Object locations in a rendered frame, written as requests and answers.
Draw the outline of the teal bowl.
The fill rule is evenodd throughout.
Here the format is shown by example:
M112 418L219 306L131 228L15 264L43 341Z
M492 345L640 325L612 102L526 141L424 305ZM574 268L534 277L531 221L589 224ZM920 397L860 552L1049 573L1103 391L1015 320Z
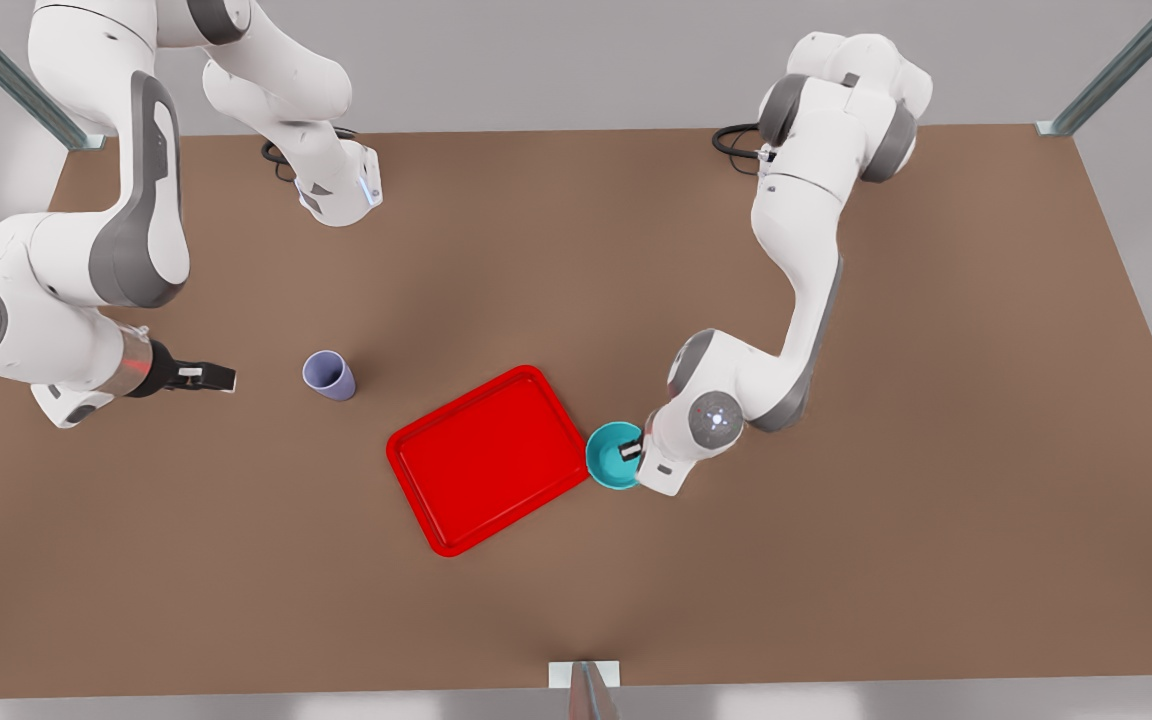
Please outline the teal bowl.
M588 438L585 458L590 477L605 488L634 488L637 482L639 461L623 462L620 444L632 438L639 425L628 420L609 420L596 429Z

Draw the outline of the lavender cup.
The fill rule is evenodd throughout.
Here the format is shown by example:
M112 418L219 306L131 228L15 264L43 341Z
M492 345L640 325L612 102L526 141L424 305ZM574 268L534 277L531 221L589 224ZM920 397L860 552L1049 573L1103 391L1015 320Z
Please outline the lavender cup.
M306 357L302 365L302 379L306 387L334 401L346 401L355 396L356 382L353 370L338 353L320 350Z

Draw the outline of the red rectangular tray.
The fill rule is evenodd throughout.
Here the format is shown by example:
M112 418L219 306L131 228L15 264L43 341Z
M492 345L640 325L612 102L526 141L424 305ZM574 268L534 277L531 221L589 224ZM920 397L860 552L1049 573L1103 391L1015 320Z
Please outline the red rectangular tray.
M588 478L585 439L535 365L411 420L387 458L431 551L456 558Z

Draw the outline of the silver frame post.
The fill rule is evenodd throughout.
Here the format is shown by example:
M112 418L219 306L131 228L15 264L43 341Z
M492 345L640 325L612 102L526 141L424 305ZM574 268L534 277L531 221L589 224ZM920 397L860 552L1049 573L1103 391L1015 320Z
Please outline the silver frame post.
M68 151L100 150L105 145L103 135L84 132L3 50L0 50L0 88Z
M622 720L611 696L621 687L620 661L548 664L550 689L567 689L567 720Z
M1044 137L1073 137L1097 111L1117 94L1152 59L1152 17L1126 41L1123 50L1108 61L1097 76L1061 109L1056 118L1038 120L1036 132Z

